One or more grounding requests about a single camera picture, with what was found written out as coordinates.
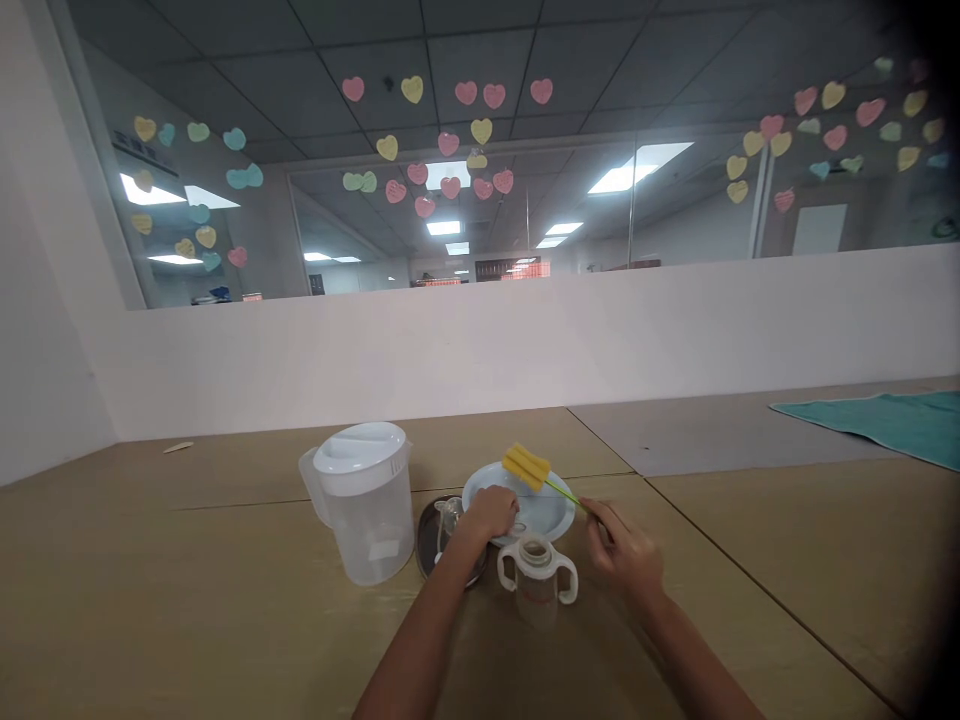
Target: person's right hand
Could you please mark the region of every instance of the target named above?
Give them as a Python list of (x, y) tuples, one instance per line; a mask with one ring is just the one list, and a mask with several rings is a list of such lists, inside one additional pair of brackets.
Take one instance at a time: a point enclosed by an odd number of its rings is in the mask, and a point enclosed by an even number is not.
[[(656, 543), (608, 503), (585, 497), (580, 502), (591, 513), (587, 517), (587, 547), (594, 566), (625, 590), (641, 609), (655, 610), (666, 597), (663, 557)], [(600, 522), (607, 529), (610, 543), (603, 539)]]

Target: white plate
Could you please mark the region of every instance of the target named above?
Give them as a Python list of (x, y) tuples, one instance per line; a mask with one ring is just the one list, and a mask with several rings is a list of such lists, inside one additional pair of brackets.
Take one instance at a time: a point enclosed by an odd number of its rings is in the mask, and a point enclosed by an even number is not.
[[(570, 491), (556, 473), (551, 472), (550, 479), (567, 492)], [(573, 516), (577, 513), (576, 506), (549, 485), (544, 485), (540, 492), (535, 493), (520, 478), (507, 472), (499, 462), (484, 465), (470, 476), (463, 488), (463, 509), (469, 510), (470, 501), (477, 491), (491, 485), (502, 485), (513, 490), (520, 501), (517, 521), (526, 525), (527, 530), (543, 535), (550, 542), (554, 542), (570, 529)], [(499, 537), (491, 542), (503, 547), (515, 541), (516, 538)]]

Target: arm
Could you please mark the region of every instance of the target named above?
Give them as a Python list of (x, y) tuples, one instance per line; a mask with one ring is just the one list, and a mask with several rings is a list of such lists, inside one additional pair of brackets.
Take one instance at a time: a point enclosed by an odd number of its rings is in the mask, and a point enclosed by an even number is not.
[(354, 718), (429, 718), (440, 694), (450, 632), (473, 564), (513, 527), (517, 496), (480, 490), (377, 666)]
[[(587, 519), (590, 558), (618, 585), (663, 657), (691, 715), (698, 720), (763, 720), (680, 606), (663, 589), (663, 559), (654, 542), (609, 505), (580, 498)], [(599, 521), (611, 542), (601, 536)]]

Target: teal towel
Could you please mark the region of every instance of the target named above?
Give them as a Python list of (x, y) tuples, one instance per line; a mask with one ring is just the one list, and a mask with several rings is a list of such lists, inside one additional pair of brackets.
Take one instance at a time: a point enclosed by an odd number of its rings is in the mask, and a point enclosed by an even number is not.
[(960, 472), (960, 392), (884, 394), (770, 407), (831, 430), (862, 435), (891, 450)]

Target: hand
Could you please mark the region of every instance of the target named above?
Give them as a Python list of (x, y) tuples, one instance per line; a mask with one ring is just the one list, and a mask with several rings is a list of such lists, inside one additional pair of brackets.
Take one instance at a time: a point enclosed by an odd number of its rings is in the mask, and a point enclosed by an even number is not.
[(506, 535), (520, 510), (517, 494), (500, 485), (481, 488), (470, 501), (470, 509), (460, 518), (456, 532), (464, 529), (475, 533), (484, 543)]
[[(656, 610), (666, 598), (663, 558), (656, 543), (609, 504), (584, 497), (580, 502), (591, 513), (587, 517), (587, 546), (594, 566), (625, 590), (642, 611)], [(604, 541), (600, 522), (612, 542)]]

